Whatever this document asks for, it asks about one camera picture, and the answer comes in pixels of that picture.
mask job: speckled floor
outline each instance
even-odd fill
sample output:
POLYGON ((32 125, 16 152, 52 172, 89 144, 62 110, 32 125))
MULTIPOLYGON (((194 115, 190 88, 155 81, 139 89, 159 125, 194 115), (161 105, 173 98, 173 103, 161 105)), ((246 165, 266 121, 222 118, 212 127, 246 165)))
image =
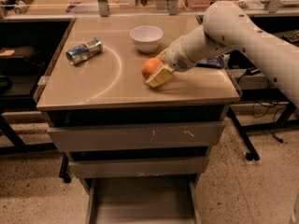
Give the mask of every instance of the speckled floor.
MULTIPOLYGON (((269 122, 273 113, 259 119, 251 114, 238 117, 243 124, 269 122)), ((22 119, 6 118, 15 123, 22 119)), ((26 120, 12 125, 26 143, 49 141, 47 125, 38 114, 26 120)), ((195 187, 202 223, 288 224, 299 192, 298 129, 277 131, 283 144, 270 132, 251 135, 261 160, 247 161, 234 124, 228 118, 225 123, 195 187)), ((4 136, 0 146, 9 146, 4 136)), ((1 224, 85 223, 89 196, 72 174, 70 184, 58 177, 61 161, 57 151, 0 157, 1 224)))

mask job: bowl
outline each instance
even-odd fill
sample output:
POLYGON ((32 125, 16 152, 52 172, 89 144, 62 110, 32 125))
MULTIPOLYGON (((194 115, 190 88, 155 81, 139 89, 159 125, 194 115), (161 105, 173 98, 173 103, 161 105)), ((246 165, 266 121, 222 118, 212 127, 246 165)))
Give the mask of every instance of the bowl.
POLYGON ((156 26, 138 26, 130 32, 135 47, 143 53, 155 51, 162 41, 164 32, 156 26))

